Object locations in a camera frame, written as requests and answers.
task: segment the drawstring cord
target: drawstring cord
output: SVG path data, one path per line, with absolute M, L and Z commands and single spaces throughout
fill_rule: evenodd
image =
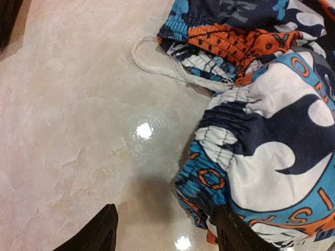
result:
M 156 37 L 153 36 L 144 36 L 141 39 L 139 39 L 133 46 L 131 50 L 131 56 L 133 62 L 143 71 L 150 73 L 150 74 L 156 74 L 156 75 L 164 75 L 171 77 L 173 79 L 186 82 L 186 83 L 192 83 L 198 86 L 202 86 L 204 88 L 213 90 L 215 92 L 222 93 L 224 91 L 227 91 L 228 89 L 232 88 L 234 86 L 234 82 L 231 83 L 222 83 L 218 81 L 212 81 L 208 80 L 202 77 L 198 77 L 196 75 L 192 75 L 190 73 L 187 73 L 184 69 L 184 66 L 181 64 L 181 62 L 177 61 L 176 59 L 172 58 L 172 62 L 175 65 L 175 70 L 171 70 L 166 67 L 162 66 L 152 66 L 147 65 L 143 63 L 137 56 L 136 51 L 137 49 L 144 43 L 144 42 L 156 42 Z

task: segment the white marble tile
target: white marble tile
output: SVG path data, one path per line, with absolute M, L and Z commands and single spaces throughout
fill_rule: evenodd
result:
M 118 251 L 217 250 L 171 185 L 206 92 L 130 58 L 172 4 L 25 0 L 0 57 L 0 250 L 52 250 L 107 203 Z M 154 44 L 138 53 L 169 65 Z

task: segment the orange pattern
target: orange pattern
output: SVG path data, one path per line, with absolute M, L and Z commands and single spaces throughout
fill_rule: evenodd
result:
M 322 90 L 323 90 L 324 88 L 323 88 L 322 85 L 323 85 L 322 82 L 317 83 L 316 86 L 315 86 L 315 90 L 318 91 L 318 93 L 320 94 L 322 100 L 323 100 L 325 103 L 327 103 L 328 100 L 329 100 L 329 98 L 328 98 L 327 95 L 324 95 L 324 94 L 323 94 L 323 91 L 322 91 Z
M 321 4 L 322 8 L 323 8 L 324 11 L 326 12 L 326 14 L 331 18 L 331 20 L 335 21 L 335 16 L 334 16 L 334 14 L 331 13 L 330 10 L 329 10 L 329 9 L 333 8 L 333 7 L 329 4 L 329 2 L 328 2 L 327 0 L 317 0 L 317 1 Z
M 186 212 L 196 216 L 197 217 L 197 223 L 201 224 L 201 218 L 200 218 L 199 214 L 197 213 L 200 210 L 200 208 L 196 204 L 186 200 L 184 197 L 182 197 L 182 198 L 183 198 L 183 201 L 194 210 L 194 211 L 192 211 L 192 210 L 186 209 Z
M 220 183 L 219 184 L 216 184 L 216 185 L 210 185 L 209 183 L 207 183 L 206 179 L 205 179 L 205 175 L 208 174 L 208 173 L 212 173 L 214 174 L 215 176 L 217 176 L 219 179 L 220 179 Z M 212 170 L 212 169 L 203 169 L 203 170 L 200 170 L 198 172 L 198 176 L 199 176 L 199 179 L 200 181 L 202 182 L 202 184 L 204 184 L 205 186 L 207 187 L 210 187 L 214 190 L 218 190 L 218 189 L 221 189 L 225 186 L 225 180 L 221 177 L 221 175 L 215 171 L 215 170 Z
M 270 226 L 281 227 L 283 229 L 299 230 L 309 235 L 308 237 L 312 237 L 319 232 L 324 232 L 324 231 L 332 230 L 335 228 L 335 211 L 320 221 L 307 223 L 307 224 L 281 225 L 281 224 L 273 224 L 273 223 L 265 222 L 265 221 L 252 220 L 249 222 L 249 226 L 252 227 L 256 223 L 263 223 L 263 224 L 267 224 Z
M 265 219 L 265 220 L 262 220 L 262 221 L 259 221 L 259 220 L 251 220 L 251 221 L 249 222 L 249 225 L 250 225 L 250 226 L 254 226 L 256 223 L 260 223 L 260 222 L 262 222 L 262 223 L 264 223 L 264 222 L 271 222 L 271 221 L 273 221 L 275 218 L 276 218 L 276 216 L 272 215 L 272 216 L 270 216 L 269 218 L 267 218 L 267 219 Z
M 294 57 L 291 59 L 291 62 L 292 62 L 292 66 L 294 67 L 294 69 L 299 71 L 303 77 L 309 77 L 310 72 L 309 72 L 308 67 L 299 58 Z M 297 63 L 300 64 L 304 68 L 303 72 L 299 70 L 299 68 L 297 67 Z
M 198 157 L 200 154 L 199 153 L 193 153 L 191 154 L 188 158 L 189 159 L 195 159 L 196 157 Z
M 207 232 L 207 242 L 213 245 L 218 245 L 218 238 L 210 230 Z
M 329 199 L 328 195 L 325 193 L 325 191 L 322 188 L 320 188 L 318 190 L 318 194 L 320 195 L 321 199 L 323 200 L 323 202 L 327 206 L 327 209 L 332 210 L 334 208 L 334 205 L 331 202 L 331 200 Z
M 163 42 L 163 39 L 158 37 L 158 38 L 157 38 L 157 43 L 158 43 L 158 44 L 162 44 L 162 42 Z
M 225 58 L 237 68 L 237 86 L 252 82 L 253 74 L 245 76 L 251 62 L 264 55 L 287 52 L 302 39 L 299 31 L 268 33 L 263 29 L 246 32 L 227 25 L 195 27 L 188 30 L 189 43 Z
M 297 224 L 297 223 L 306 223 L 307 219 L 304 218 L 298 218 L 299 215 L 304 214 L 306 216 L 310 216 L 312 215 L 312 210 L 311 208 L 301 208 L 299 210 L 297 210 L 296 212 L 294 212 L 289 219 L 291 221 L 288 221 L 287 224 Z

